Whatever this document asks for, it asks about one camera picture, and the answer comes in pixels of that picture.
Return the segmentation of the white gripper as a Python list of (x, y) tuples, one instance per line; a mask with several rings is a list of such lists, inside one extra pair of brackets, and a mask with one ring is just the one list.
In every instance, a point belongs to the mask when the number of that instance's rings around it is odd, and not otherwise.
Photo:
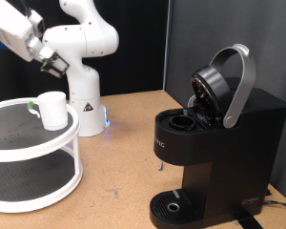
[(51, 63), (54, 51), (40, 40), (42, 17), (24, 6), (25, 14), (7, 0), (0, 0), (0, 42), (28, 62)]

